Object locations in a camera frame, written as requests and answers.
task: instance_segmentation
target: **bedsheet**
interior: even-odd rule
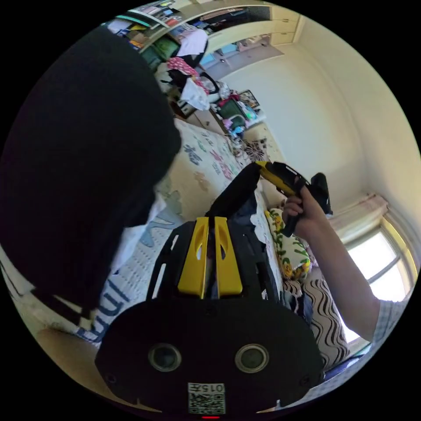
[[[76,334],[100,346],[112,321],[121,312],[145,300],[154,262],[171,231],[185,221],[203,216],[247,164],[232,155],[224,136],[178,119],[175,119],[175,125],[182,135],[182,147],[167,175],[156,187],[166,202],[166,208],[148,224],[129,260],[105,282],[93,328],[78,328],[27,297],[23,304],[44,325]],[[266,244],[279,291],[282,278],[264,215],[266,203],[259,189],[255,195],[257,213],[251,221],[256,226],[258,239]]]

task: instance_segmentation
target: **qr code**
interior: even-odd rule
[[[225,414],[225,395],[190,392],[189,412],[191,414]]]

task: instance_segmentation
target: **camera lens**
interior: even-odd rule
[[[235,356],[237,368],[245,373],[257,373],[263,370],[269,361],[265,347],[258,344],[243,346]]]
[[[167,343],[154,345],[149,351],[149,362],[159,371],[173,371],[181,364],[177,348]]]

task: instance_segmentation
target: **picture frame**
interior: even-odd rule
[[[251,108],[258,108],[260,107],[260,104],[258,103],[257,99],[254,97],[254,95],[252,94],[252,92],[250,90],[241,92],[239,94],[240,97],[240,101],[243,102],[244,104],[248,105]]]

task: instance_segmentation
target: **plaid shirt sleeve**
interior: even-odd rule
[[[377,352],[380,346],[389,336],[390,332],[395,327],[401,314],[405,310],[408,300],[401,302],[383,301],[380,300],[380,312],[378,315],[377,325],[374,332],[373,342],[370,351],[361,357],[356,363],[347,367],[344,371],[332,377],[320,385],[310,389],[307,394],[300,400],[286,406],[285,408],[294,407],[310,400],[316,399],[335,390],[349,380],[357,371],[359,371],[373,355]]]

